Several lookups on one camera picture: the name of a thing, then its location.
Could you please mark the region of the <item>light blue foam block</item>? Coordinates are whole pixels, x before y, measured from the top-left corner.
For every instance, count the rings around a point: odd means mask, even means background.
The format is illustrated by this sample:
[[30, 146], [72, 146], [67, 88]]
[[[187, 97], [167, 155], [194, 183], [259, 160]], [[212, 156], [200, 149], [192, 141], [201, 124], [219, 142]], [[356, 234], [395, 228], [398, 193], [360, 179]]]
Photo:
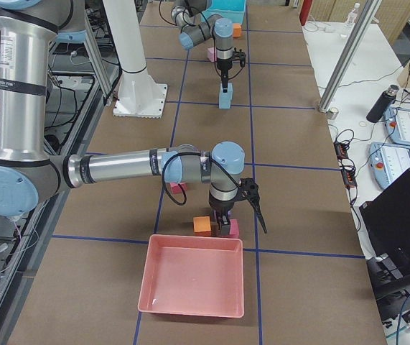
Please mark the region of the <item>light blue foam block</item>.
[[218, 108], [219, 109], [229, 109], [231, 107], [233, 94], [228, 92], [220, 92], [218, 98]]

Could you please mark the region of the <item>magenta block near pink tray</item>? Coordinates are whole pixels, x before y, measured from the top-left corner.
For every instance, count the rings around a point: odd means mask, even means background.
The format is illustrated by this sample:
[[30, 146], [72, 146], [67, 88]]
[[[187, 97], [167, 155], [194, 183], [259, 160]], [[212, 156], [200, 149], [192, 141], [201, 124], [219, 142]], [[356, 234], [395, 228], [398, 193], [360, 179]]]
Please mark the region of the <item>magenta block near pink tray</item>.
[[237, 219], [233, 218], [230, 220], [230, 230], [229, 230], [229, 234], [227, 234], [226, 237], [232, 238], [232, 239], [237, 239], [240, 237], [240, 231], [239, 231]]

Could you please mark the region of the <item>lilac pink foam block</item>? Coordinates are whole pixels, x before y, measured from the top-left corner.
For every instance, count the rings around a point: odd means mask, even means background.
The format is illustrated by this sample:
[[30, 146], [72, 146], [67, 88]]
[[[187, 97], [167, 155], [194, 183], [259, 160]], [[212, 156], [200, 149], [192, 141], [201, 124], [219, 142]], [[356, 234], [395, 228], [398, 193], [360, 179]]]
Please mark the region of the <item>lilac pink foam block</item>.
[[212, 63], [214, 63], [216, 61], [215, 48], [214, 47], [209, 47], [207, 49], [207, 57], [208, 57], [208, 60]]

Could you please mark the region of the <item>orange block near pink tray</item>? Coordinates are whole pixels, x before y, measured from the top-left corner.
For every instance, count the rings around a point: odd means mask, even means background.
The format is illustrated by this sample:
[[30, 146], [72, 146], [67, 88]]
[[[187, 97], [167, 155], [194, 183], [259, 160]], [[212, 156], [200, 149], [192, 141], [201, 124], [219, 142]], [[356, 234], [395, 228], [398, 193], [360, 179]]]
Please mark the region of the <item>orange block near pink tray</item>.
[[212, 236], [212, 226], [209, 216], [197, 216], [193, 218], [193, 231], [195, 236]]

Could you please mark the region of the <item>orange block near bin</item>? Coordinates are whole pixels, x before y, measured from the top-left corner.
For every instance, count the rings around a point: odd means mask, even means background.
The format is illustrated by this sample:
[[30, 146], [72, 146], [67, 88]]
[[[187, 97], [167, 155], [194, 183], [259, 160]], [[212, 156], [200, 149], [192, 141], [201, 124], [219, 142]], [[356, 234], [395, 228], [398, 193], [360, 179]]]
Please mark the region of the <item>orange block near bin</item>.
[[242, 26], [240, 23], [233, 23], [233, 38], [241, 37]]

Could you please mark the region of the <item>red block beside green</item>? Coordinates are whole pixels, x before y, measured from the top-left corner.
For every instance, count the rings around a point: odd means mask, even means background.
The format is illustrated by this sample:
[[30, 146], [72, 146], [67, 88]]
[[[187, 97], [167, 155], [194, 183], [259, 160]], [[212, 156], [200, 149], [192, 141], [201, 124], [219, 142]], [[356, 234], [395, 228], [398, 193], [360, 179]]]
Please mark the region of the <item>red block beside green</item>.
[[180, 194], [187, 190], [186, 183], [170, 183], [169, 188], [172, 194]]

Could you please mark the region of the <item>pink plastic tray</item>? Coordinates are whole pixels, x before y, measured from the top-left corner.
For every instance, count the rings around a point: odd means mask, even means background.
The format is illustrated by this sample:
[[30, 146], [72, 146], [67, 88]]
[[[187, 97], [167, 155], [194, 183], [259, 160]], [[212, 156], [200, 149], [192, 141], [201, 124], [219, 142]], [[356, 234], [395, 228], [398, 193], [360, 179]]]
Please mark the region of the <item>pink plastic tray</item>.
[[152, 235], [138, 310], [184, 316], [243, 317], [243, 242], [229, 238]]

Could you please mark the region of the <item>small metal cylinder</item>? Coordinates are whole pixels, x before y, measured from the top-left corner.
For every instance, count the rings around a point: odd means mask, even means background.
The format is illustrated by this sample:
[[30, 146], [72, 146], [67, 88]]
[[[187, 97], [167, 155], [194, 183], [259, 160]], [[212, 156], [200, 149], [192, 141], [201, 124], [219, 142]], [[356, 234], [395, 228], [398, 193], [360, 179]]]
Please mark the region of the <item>small metal cylinder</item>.
[[339, 109], [336, 107], [331, 107], [327, 110], [326, 115], [327, 118], [331, 121], [334, 121], [339, 114]]

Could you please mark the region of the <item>black water bottle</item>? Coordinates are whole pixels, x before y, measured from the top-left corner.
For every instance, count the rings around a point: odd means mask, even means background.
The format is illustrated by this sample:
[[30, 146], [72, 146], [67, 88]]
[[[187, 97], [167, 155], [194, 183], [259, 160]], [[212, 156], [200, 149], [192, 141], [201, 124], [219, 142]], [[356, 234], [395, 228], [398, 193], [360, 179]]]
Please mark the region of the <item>black water bottle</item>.
[[387, 109], [396, 100], [399, 87], [391, 84], [377, 99], [368, 114], [366, 120], [371, 123], [377, 123], [381, 120]]

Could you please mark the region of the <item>teach pendant near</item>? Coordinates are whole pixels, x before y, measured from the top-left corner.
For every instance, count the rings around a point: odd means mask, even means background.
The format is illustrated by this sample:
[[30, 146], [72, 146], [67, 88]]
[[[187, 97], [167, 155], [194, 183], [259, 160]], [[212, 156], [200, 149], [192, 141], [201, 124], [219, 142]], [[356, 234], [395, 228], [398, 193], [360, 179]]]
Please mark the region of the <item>teach pendant near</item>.
[[386, 189], [410, 168], [410, 146], [371, 142], [369, 158], [377, 184]]

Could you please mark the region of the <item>teach pendant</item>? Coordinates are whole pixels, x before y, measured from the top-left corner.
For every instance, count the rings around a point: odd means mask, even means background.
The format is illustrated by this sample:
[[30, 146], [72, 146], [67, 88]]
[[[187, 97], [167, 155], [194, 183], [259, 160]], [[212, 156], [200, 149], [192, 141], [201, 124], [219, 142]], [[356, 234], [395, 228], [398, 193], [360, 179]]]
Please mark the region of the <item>teach pendant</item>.
[[377, 184], [386, 189], [410, 168], [410, 146], [371, 142], [369, 158]]
[[392, 142], [410, 146], [410, 109], [390, 106], [383, 119]]

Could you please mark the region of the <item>black laptop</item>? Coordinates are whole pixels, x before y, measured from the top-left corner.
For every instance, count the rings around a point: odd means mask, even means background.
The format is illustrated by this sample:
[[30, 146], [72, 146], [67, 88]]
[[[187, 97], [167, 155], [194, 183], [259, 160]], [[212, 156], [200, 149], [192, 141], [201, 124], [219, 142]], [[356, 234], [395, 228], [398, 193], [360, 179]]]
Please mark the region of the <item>black laptop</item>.
[[410, 259], [410, 168], [359, 210], [377, 255], [401, 249]]

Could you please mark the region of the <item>teach pendant far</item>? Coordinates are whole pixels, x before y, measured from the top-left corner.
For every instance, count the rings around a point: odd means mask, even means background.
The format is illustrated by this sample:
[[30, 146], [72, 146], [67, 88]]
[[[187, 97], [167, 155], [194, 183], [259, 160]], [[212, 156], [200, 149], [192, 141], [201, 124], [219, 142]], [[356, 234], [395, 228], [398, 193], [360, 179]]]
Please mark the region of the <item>teach pendant far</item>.
[[410, 109], [390, 106], [383, 119], [392, 142], [410, 146]]

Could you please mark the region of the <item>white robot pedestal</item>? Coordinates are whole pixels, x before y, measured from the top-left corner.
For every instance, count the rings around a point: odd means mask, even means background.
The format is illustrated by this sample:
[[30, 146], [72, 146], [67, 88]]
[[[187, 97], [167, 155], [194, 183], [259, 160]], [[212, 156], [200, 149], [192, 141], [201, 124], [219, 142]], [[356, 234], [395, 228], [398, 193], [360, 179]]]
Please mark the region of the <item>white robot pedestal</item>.
[[158, 119], [168, 86], [156, 83], [149, 74], [135, 4], [106, 0], [103, 5], [122, 71], [113, 114]]

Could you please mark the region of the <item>aluminium frame post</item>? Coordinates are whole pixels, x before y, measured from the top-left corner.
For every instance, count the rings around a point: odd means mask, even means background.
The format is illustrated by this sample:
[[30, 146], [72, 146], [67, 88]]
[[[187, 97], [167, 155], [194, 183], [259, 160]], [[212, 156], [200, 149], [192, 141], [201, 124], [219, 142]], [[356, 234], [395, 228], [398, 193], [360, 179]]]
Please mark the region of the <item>aluminium frame post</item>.
[[318, 103], [318, 111], [326, 113], [329, 110], [332, 99], [372, 22], [372, 18], [374, 18], [378, 11], [381, 2], [381, 0], [369, 0], [365, 3], [361, 15], [345, 43], [343, 51], [322, 94], [322, 98]]

